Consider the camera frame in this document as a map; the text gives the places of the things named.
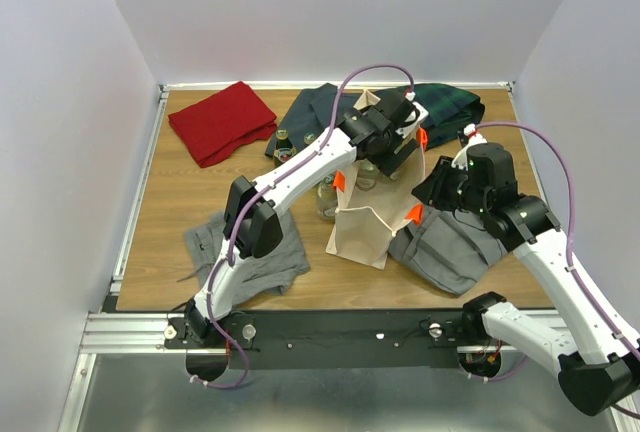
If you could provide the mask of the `beige canvas tote bag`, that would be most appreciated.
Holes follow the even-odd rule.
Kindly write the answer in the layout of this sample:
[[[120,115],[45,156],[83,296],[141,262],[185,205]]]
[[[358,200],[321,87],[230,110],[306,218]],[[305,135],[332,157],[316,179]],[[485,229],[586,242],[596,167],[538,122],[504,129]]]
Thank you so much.
[[[381,144],[372,123],[372,107],[388,93],[363,92],[356,103],[339,113],[331,144],[339,139],[353,148],[355,157],[342,163],[335,173],[338,205],[326,252],[378,269],[385,267],[387,251],[398,231],[422,219],[423,205],[411,191],[426,178],[426,133],[419,126],[405,138],[417,147],[403,162],[402,176],[395,182],[382,174],[373,162],[375,147]],[[369,160],[379,170],[377,183],[369,191],[355,186],[359,163]]]

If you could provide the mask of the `green Perrier bottle yellow label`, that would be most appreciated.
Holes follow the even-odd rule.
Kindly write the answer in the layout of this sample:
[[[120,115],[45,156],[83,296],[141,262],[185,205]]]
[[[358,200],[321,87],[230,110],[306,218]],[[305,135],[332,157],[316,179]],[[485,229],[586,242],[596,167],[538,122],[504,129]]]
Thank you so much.
[[[313,133],[307,133],[303,138],[303,147],[311,145],[316,140],[316,135]]]

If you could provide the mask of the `green Perrier bottle red label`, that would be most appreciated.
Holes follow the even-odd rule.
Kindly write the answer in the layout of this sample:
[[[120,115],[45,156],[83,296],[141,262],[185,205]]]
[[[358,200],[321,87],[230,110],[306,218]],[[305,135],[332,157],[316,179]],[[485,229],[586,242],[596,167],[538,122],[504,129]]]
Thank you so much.
[[[276,142],[273,151],[273,162],[274,167],[278,168],[294,157],[297,151],[286,129],[277,129],[275,132],[275,139]]]

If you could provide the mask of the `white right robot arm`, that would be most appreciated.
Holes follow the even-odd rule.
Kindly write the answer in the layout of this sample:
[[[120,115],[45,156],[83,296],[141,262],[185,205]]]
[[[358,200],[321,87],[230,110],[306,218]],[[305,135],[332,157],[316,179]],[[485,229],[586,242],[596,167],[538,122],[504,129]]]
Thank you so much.
[[[614,310],[579,260],[546,203],[518,190],[511,154],[497,143],[468,144],[440,157],[412,194],[440,211],[478,216],[484,229],[533,274],[568,331],[561,334],[485,293],[464,304],[469,342],[507,343],[554,375],[569,402],[595,416],[639,389],[639,334]]]

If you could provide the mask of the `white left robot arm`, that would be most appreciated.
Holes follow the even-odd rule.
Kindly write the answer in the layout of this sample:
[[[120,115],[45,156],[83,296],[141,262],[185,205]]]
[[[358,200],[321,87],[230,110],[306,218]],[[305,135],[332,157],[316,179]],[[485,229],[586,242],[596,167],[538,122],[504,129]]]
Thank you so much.
[[[324,177],[366,159],[389,176],[419,147],[415,130],[428,112],[411,89],[394,91],[362,110],[333,106],[329,126],[283,165],[230,187],[221,250],[205,285],[187,302],[187,334],[201,347],[214,345],[223,332],[220,319],[246,268],[269,255],[282,241],[281,217],[301,195]]]

